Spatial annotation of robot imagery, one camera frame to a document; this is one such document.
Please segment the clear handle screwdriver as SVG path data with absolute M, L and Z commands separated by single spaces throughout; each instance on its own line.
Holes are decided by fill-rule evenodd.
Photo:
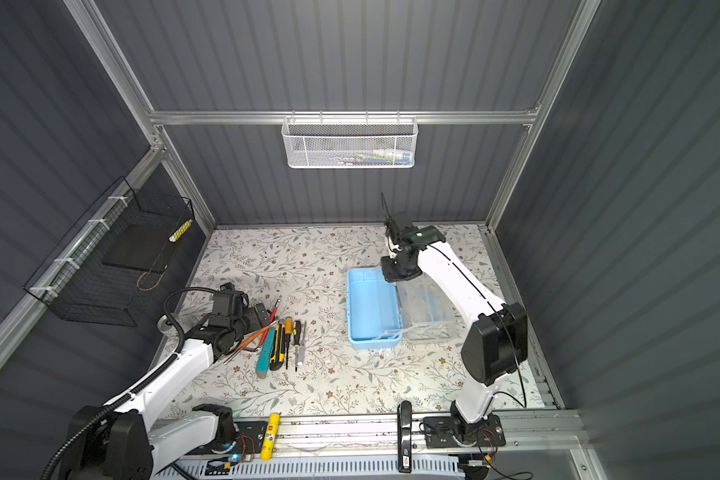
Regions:
M 303 367 L 306 352 L 306 347 L 304 344 L 306 323 L 304 321 L 298 321 L 297 327 L 298 332 L 296 335 L 296 369 L 299 369 Z

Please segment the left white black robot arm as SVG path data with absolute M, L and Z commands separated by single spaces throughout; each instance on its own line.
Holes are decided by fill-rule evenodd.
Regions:
M 239 433 L 228 407 L 200 404 L 186 417 L 156 424 L 197 376 L 244 351 L 273 325 L 273 311 L 261 303 L 250 304 L 232 284 L 210 293 L 211 312 L 190 329 L 184 329 L 170 310 L 164 312 L 159 323 L 175 330 L 175 349 L 104 405 L 79 410 L 41 478 L 151 479 L 165 469 L 184 475 L 177 462 L 195 449 L 237 458 L 254 452 L 254 441 Z

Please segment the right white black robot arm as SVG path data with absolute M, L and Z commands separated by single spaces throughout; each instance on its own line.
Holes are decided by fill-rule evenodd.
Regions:
M 493 411 L 501 383 L 520 372 L 528 357 L 528 318 L 523 306 L 508 304 L 461 261 L 434 226 L 417 227 L 393 216 L 384 222 L 388 254 L 380 261 L 389 283 L 429 277 L 465 322 L 461 360 L 468 379 L 452 402 L 452 435 L 461 445 L 478 442 Z

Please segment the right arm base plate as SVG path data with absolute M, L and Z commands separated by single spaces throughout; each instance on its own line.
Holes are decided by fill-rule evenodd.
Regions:
M 506 445 L 504 429 L 493 413 L 475 424 L 465 425 L 453 416 L 425 417 L 419 426 L 430 449 L 468 448 L 497 449 Z

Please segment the blue plastic tool box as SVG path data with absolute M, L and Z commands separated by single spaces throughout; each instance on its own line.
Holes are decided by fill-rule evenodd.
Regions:
M 359 351 L 447 342 L 459 331 L 451 302 L 428 276 L 389 283 L 379 266 L 347 272 L 346 320 Z

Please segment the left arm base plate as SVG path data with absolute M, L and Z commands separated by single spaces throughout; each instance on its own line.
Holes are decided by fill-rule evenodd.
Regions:
M 259 455 L 262 451 L 267 422 L 264 420 L 237 421 L 235 437 L 224 443 L 197 447 L 189 455 Z

